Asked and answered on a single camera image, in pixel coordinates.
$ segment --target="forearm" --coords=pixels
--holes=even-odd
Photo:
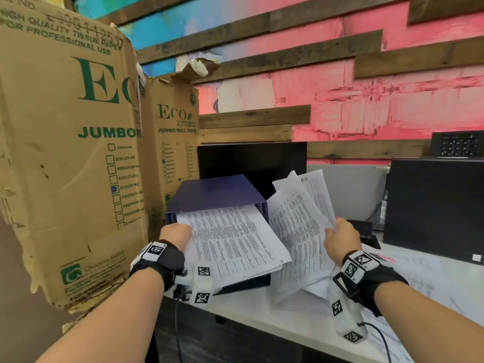
[[[137,271],[37,362],[142,363],[163,292],[159,273]]]
[[[484,328],[401,282],[381,284],[375,302],[416,363],[482,362]]]

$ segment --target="mural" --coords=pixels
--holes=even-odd
[[[101,17],[137,0],[78,0]],[[305,0],[194,0],[122,26],[140,49]],[[181,69],[196,56],[227,61],[383,29],[382,50],[484,35],[484,13],[407,26],[409,1],[251,38],[143,66]],[[354,80],[353,60],[199,85],[200,113],[311,104],[311,123],[293,140],[429,138],[433,131],[484,128],[484,66]]]

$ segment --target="cardboard box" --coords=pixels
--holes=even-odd
[[[149,218],[149,238],[157,240],[166,203],[187,179],[198,179],[198,91],[192,81],[218,65],[197,58],[181,71],[146,78],[141,89],[143,129],[140,164]]]
[[[93,305],[147,243],[135,52],[43,0],[0,0],[0,45],[3,218],[32,292]]]

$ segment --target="desk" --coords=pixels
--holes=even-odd
[[[397,249],[400,248],[382,245],[383,252]],[[484,267],[436,257],[446,274],[451,275],[484,311]],[[206,310],[344,360],[358,363],[387,361],[368,341],[355,345],[338,336],[331,316],[278,309],[268,288],[214,296]]]

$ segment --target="hand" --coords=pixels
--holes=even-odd
[[[178,250],[184,252],[185,247],[192,237],[192,227],[186,224],[168,224],[161,228],[160,239],[166,239],[168,242],[177,246]]]
[[[336,232],[326,228],[324,247],[336,265],[343,265],[343,258],[350,251],[361,250],[360,233],[346,219],[336,218]]]

